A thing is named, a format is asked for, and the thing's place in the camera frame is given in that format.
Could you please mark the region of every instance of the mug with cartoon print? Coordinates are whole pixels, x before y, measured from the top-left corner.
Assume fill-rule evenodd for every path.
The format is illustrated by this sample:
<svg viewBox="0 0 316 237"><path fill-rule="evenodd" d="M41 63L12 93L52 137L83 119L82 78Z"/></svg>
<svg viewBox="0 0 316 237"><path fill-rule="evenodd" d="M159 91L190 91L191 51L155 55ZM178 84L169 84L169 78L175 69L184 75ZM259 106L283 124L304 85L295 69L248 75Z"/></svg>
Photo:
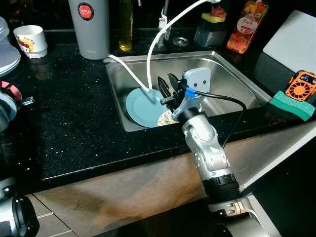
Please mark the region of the mug with cartoon print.
<svg viewBox="0 0 316 237"><path fill-rule="evenodd" d="M15 28L13 33L20 49L29 58L41 58L47 55L47 43L43 28L40 26L21 26Z"/></svg>

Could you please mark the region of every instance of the black countertop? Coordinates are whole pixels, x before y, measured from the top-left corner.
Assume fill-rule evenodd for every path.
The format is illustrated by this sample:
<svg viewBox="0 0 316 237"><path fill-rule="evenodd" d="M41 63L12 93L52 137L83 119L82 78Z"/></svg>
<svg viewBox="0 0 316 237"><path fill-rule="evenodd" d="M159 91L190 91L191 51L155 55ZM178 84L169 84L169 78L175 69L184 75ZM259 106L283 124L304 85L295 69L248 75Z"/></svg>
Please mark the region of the black countertop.
<svg viewBox="0 0 316 237"><path fill-rule="evenodd" d="M129 54L147 54L151 38L142 40ZM184 50L210 50L191 45ZM184 50L171 46L167 51ZM256 45L245 55L222 48L215 51L271 96L283 90L293 74ZM116 48L112 54L126 55ZM14 81L24 97L33 95L35 99L35 103L20 109L1 135L1 156L16 176L22 193L189 152L179 124L125 132L106 75L101 60L82 58L76 44L57 44L44 58L23 56L20 65L2 78ZM209 118L218 130L220 142L238 116L236 112ZM302 122L271 105L250 109L230 141Z"/></svg>

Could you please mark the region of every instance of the kitchen sink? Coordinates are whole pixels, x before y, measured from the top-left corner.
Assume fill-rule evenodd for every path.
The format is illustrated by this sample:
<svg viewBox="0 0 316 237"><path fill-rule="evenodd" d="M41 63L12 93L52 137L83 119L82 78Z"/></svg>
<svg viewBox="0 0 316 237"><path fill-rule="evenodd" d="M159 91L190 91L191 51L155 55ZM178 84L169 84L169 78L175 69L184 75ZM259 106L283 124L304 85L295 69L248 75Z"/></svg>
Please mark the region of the kitchen sink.
<svg viewBox="0 0 316 237"><path fill-rule="evenodd" d="M147 86L146 58L145 55L120 59ZM125 131L146 129L130 118L125 106L128 94L140 86L119 63L110 58L105 59L104 63L106 63L119 117ZM153 55L151 59L153 88L159 90L158 76L160 76L167 82L172 93L168 73L180 79L184 71L202 66L211 69L210 93L234 97L241 100L248 109L263 106L271 99L268 94L214 51ZM201 109L210 117L240 111L241 106L230 101L206 97L201 104Z"/></svg>

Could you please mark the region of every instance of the white tube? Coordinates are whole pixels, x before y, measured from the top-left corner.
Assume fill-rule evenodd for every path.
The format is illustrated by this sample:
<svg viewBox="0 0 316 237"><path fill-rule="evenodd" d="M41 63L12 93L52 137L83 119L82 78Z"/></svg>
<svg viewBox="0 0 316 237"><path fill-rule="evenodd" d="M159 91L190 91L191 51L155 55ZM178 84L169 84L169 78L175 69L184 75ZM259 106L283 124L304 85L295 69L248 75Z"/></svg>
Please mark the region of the white tube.
<svg viewBox="0 0 316 237"><path fill-rule="evenodd" d="M152 44L150 45L149 51L148 51L148 55L147 55L147 62L146 62L146 71L147 71L147 80L148 80L148 86L149 86L149 90L153 89L153 84L152 84L152 78L150 75L150 57L153 53L153 49L155 44L158 42L160 36L162 36L162 34L173 24L175 23L177 20L179 20L181 17L183 17L185 14L187 14L189 11L191 11L193 8L197 7L198 5L206 2L206 1L210 1L210 0L199 0L195 3L193 3L191 6L189 6L188 8L186 8L184 11L182 11L179 15L177 15L175 18L173 18L168 24L165 25L165 27L163 27L158 34L156 35L156 37L154 38Z"/></svg>
<svg viewBox="0 0 316 237"><path fill-rule="evenodd" d="M114 56L114 55L109 55L110 58L116 60L117 62L121 63L121 65L128 71L128 73L130 73L130 75L135 79L135 81L137 81L137 83L146 91L149 92L150 90L138 79L138 77L132 72L132 70L122 61L120 60L118 57Z"/></svg>

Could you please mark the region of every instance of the green sponge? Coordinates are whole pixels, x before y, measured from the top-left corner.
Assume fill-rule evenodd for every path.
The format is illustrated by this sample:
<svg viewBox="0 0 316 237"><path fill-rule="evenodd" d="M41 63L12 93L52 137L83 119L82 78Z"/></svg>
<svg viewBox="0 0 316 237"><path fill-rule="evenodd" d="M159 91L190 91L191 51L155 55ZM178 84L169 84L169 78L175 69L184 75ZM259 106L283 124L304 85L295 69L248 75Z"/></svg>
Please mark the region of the green sponge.
<svg viewBox="0 0 316 237"><path fill-rule="evenodd" d="M304 121L308 120L315 111L315 107L313 105L307 103L306 101L298 101L288 97L280 90L270 100L270 104L282 110L289 111Z"/></svg>

